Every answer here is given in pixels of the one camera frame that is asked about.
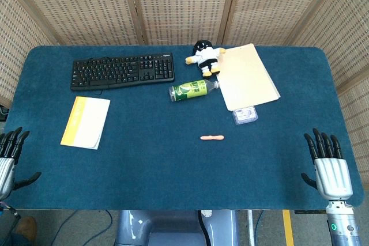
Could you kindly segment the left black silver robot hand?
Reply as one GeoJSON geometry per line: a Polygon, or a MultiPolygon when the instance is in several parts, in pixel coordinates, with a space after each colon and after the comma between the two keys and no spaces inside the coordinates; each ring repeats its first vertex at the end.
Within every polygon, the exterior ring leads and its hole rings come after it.
{"type": "Polygon", "coordinates": [[[42,174],[36,172],[28,179],[15,181],[15,170],[22,147],[30,133],[30,131],[21,132],[22,127],[19,127],[6,134],[1,134],[1,201],[8,198],[12,191],[34,183],[42,174]]]}

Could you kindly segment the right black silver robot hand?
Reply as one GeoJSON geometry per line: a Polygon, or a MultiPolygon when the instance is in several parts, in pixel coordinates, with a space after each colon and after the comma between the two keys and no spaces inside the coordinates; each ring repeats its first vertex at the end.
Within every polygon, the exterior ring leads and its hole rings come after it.
{"type": "Polygon", "coordinates": [[[348,200],[353,195],[351,177],[337,137],[321,133],[317,128],[312,131],[315,138],[308,133],[304,134],[304,138],[314,166],[315,179],[302,173],[303,181],[326,200],[348,200]]]}

